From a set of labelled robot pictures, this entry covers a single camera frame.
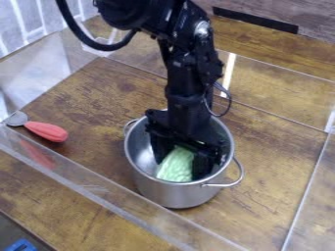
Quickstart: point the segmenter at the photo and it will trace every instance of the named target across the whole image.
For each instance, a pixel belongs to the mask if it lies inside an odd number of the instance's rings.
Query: wooden surface
[[[33,120],[66,127],[66,143],[53,145],[33,139],[134,190],[121,129],[146,108],[165,106],[164,83],[164,79],[106,59],[93,61],[23,109]],[[325,135],[237,104],[224,122],[234,136],[245,180],[201,207],[177,212],[241,246],[277,250]],[[22,129],[19,132],[31,136]]]
[[[262,58],[278,65],[286,63],[288,66],[305,71],[313,69],[317,75],[330,75],[328,64],[330,56],[321,60],[318,58],[320,61],[317,61],[318,54],[304,50],[297,38],[290,37],[293,43],[284,42],[282,47],[276,46],[276,39],[281,38],[274,32],[270,36],[274,39],[269,40],[272,44],[268,40],[262,40],[264,43],[268,42],[268,45],[262,46],[260,41],[265,38],[266,29],[256,32],[256,29],[246,28],[246,25],[232,22],[234,31],[230,27],[230,30],[224,33],[229,23],[222,22],[220,25],[218,23],[220,20],[213,21],[218,34],[217,44],[221,49],[234,48],[244,55],[258,57],[257,59]],[[249,36],[238,39],[240,35],[248,31]],[[322,55],[330,54],[330,49],[326,46],[318,48]],[[281,51],[282,55],[277,53],[274,57],[274,54],[269,53],[273,50],[276,53]],[[288,56],[290,52],[300,54],[288,59],[284,54]],[[29,113],[33,120],[59,124],[69,130],[70,137],[66,143],[49,144],[23,129],[19,128],[18,132],[97,173],[134,189],[129,177],[129,165],[122,154],[121,128],[125,122],[142,116],[146,108],[165,106],[164,83],[165,81],[154,75],[136,71],[109,60],[96,60],[25,108],[25,112]],[[234,135],[236,156],[245,164],[245,180],[238,187],[225,189],[204,206],[177,212],[213,232],[240,243],[241,246],[249,249],[277,250],[285,239],[325,135],[318,130],[237,104],[225,118],[225,123]],[[5,159],[7,157],[3,158],[2,165],[0,165],[1,172],[9,178],[18,176],[19,174],[13,173],[10,168],[7,169],[13,165],[13,160],[5,161]],[[1,190],[9,189],[6,190],[9,195],[0,193],[0,199],[3,201],[1,210],[9,217],[17,219],[19,224],[31,230],[42,240],[62,250],[66,250],[66,247],[72,250],[72,235],[65,241],[63,236],[69,236],[66,232],[76,232],[78,237],[73,243],[82,241],[84,228],[80,223],[84,224],[92,220],[90,214],[94,214],[100,207],[72,191],[61,188],[43,176],[22,173],[23,177],[35,177],[35,179],[30,179],[33,182],[25,183],[22,190],[18,191],[9,185],[9,181],[2,182]],[[49,183],[53,183],[49,185],[53,188],[51,193],[46,193]],[[29,196],[34,199],[35,194],[39,195],[37,195],[37,203],[34,203],[37,214],[33,214],[33,211],[26,209],[26,206],[31,205],[31,201],[26,202],[25,198]],[[65,213],[62,213],[63,205],[58,203],[63,200],[62,197],[73,198]],[[14,204],[14,207],[10,207],[15,201],[22,201],[22,204]],[[86,207],[86,204],[89,206],[88,209],[82,209],[85,211],[85,214],[81,214],[82,218],[72,217],[81,208]],[[66,217],[61,218],[63,214],[73,220],[73,222],[69,221],[69,224],[66,221],[61,221],[66,219]],[[106,227],[109,225],[104,224],[108,223],[105,218],[105,213],[101,213],[100,220],[94,221],[96,228],[113,231]],[[138,243],[150,249],[157,249],[154,244],[157,239],[152,236],[144,236],[141,239],[138,237],[141,230],[137,227],[130,226],[126,222],[114,225],[126,226],[129,234],[137,236]],[[98,230],[94,231],[94,234],[89,234],[92,243],[98,242],[98,235]],[[122,245],[121,243],[126,239],[118,236],[116,247]],[[164,242],[160,245],[162,249],[170,248]],[[120,246],[118,249],[126,250],[126,247],[132,246]]]
[[[292,231],[288,250],[333,250],[335,243],[335,136],[330,135]]]
[[[55,250],[176,250],[0,153],[1,211]]]
[[[237,11],[300,27],[298,34],[335,42],[333,12],[330,0],[194,0],[208,13],[212,6]]]
[[[257,25],[212,18],[216,47],[244,57],[335,80],[335,45]],[[100,17],[86,23],[93,35],[108,37]]]
[[[216,44],[218,47],[224,44],[220,36]],[[220,51],[218,55],[228,64],[229,53]],[[166,75],[157,42],[144,33],[136,35],[126,50],[113,52],[109,58],[156,75]],[[324,130],[335,104],[333,82],[237,56],[230,93],[238,103]]]

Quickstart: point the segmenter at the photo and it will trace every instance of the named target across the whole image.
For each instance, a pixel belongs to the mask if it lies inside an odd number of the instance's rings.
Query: white wall
[[[97,14],[92,0],[66,0],[74,18]],[[0,58],[62,29],[54,0],[0,0]]]

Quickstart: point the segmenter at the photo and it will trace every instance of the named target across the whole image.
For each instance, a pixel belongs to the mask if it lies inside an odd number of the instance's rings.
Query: red handle
[[[26,122],[25,128],[51,142],[63,142],[67,138],[67,132],[57,125],[39,122]]]

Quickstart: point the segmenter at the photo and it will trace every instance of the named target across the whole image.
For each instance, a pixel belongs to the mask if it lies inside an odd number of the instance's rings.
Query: pot rim
[[[228,135],[228,139],[229,139],[229,142],[230,142],[230,152],[229,152],[229,154],[228,154],[228,158],[226,158],[224,164],[220,166],[220,169],[218,169],[213,174],[210,174],[209,176],[205,176],[205,177],[202,177],[202,178],[200,178],[200,179],[197,179],[197,180],[192,180],[192,181],[189,181],[189,182],[173,182],[173,181],[165,181],[165,180],[162,180],[162,179],[158,179],[158,178],[156,178],[156,177],[148,175],[146,172],[144,172],[144,171],[136,166],[136,164],[133,163],[133,161],[132,161],[132,159],[130,159],[129,153],[128,153],[128,141],[129,141],[128,139],[129,139],[130,132],[133,131],[133,129],[136,128],[136,126],[137,126],[142,121],[145,121],[146,119],[148,119],[148,118],[144,116],[144,117],[141,117],[141,118],[137,120],[137,122],[133,124],[133,126],[128,129],[126,135],[125,135],[125,138],[124,138],[124,152],[125,152],[125,156],[126,156],[126,159],[128,159],[128,161],[129,161],[129,163],[130,163],[132,168],[133,168],[145,178],[148,178],[148,179],[150,179],[150,180],[153,180],[153,181],[156,181],[156,182],[158,182],[158,183],[161,183],[161,184],[177,185],[177,186],[196,185],[196,184],[201,185],[202,183],[205,183],[206,181],[209,181],[210,179],[213,179],[217,175],[220,175],[221,172],[222,172],[222,171],[225,170],[225,168],[228,167],[228,164],[230,163],[232,158],[233,158],[233,156],[234,156],[234,139],[233,139],[233,135],[232,135],[229,129],[226,128],[226,126],[224,125],[224,123],[222,123],[217,118],[214,118],[214,117],[210,117],[210,119],[212,119],[213,121],[216,121],[216,122],[220,124],[220,126],[224,128],[224,131],[225,131],[225,133],[226,133],[226,135]]]

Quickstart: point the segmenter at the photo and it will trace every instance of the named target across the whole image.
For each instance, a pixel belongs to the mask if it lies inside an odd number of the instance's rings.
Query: green vegetable
[[[172,182],[192,181],[193,153],[174,146],[158,165],[156,178]]]

